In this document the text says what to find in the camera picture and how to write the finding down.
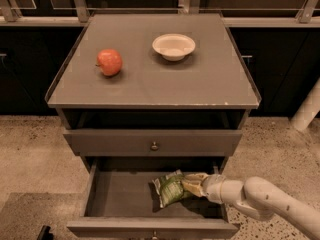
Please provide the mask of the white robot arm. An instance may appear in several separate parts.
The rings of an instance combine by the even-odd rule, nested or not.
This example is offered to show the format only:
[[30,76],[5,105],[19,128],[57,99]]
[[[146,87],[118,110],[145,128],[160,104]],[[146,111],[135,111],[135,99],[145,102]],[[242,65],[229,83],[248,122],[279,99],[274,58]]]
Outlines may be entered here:
[[278,215],[320,240],[318,111],[314,85],[292,119],[249,119],[226,174],[188,175],[184,186],[256,220]]

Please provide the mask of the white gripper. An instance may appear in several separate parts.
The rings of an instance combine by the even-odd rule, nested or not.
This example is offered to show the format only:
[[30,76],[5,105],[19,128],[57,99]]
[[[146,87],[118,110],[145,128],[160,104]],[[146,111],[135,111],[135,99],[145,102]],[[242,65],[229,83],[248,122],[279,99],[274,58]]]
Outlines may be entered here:
[[197,197],[206,197],[210,202],[222,204],[221,187],[225,177],[207,173],[186,174],[181,181],[183,188]]

